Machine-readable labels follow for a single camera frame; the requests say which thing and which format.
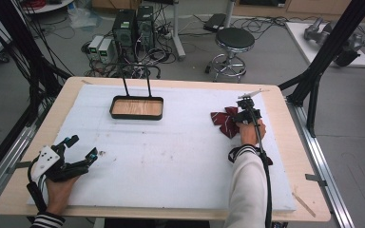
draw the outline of person's left hand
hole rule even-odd
[[[65,208],[67,208],[67,201],[73,188],[73,184],[79,179],[80,176],[62,181],[54,182],[50,179],[46,179],[48,190],[48,207],[47,212],[61,216]]]

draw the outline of wooden table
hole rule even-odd
[[[129,86],[146,86],[146,80],[128,80]],[[40,129],[26,151],[22,162],[31,161],[45,144],[53,144],[68,112],[73,106],[83,85],[123,84],[120,79],[72,77],[67,80],[57,100],[46,116]],[[314,174],[295,124],[279,88],[275,85],[243,85],[222,83],[201,83],[152,80],[152,87],[168,88],[206,88],[225,90],[250,90],[260,88],[269,90],[263,93],[265,107],[274,127],[276,141],[284,168],[291,184],[297,210],[294,212],[273,213],[274,221],[327,221],[331,215],[318,183],[305,179],[305,174]],[[17,169],[0,197],[0,215],[33,216],[37,213],[34,205],[27,205],[29,192],[27,168]],[[148,218],[148,219],[215,219],[223,220],[225,210],[202,209],[162,209],[162,208],[121,208],[69,206],[64,216],[106,217],[106,218]]]

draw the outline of black tray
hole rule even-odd
[[[160,78],[160,69],[157,66],[145,66],[135,64],[119,64],[119,72],[125,66],[132,67],[144,67],[147,72],[149,67],[155,67],[158,69],[157,78]],[[147,88],[149,91],[148,97],[130,96],[126,86],[125,76],[123,73],[123,81],[126,96],[115,96],[112,99],[111,108],[109,113],[113,119],[125,119],[125,120],[149,120],[158,121],[163,117],[163,98],[152,97],[150,91],[149,75],[146,76]]]

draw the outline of person's right hand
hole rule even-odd
[[[258,120],[258,124],[259,124],[260,137],[261,139],[263,139],[266,133],[266,126],[261,119]],[[241,145],[244,144],[256,145],[258,143],[257,132],[254,123],[250,124],[237,123],[237,126],[240,128]]]

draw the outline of cardboard box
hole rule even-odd
[[[142,0],[93,0],[92,7],[96,10],[115,11],[119,9],[136,10]]]

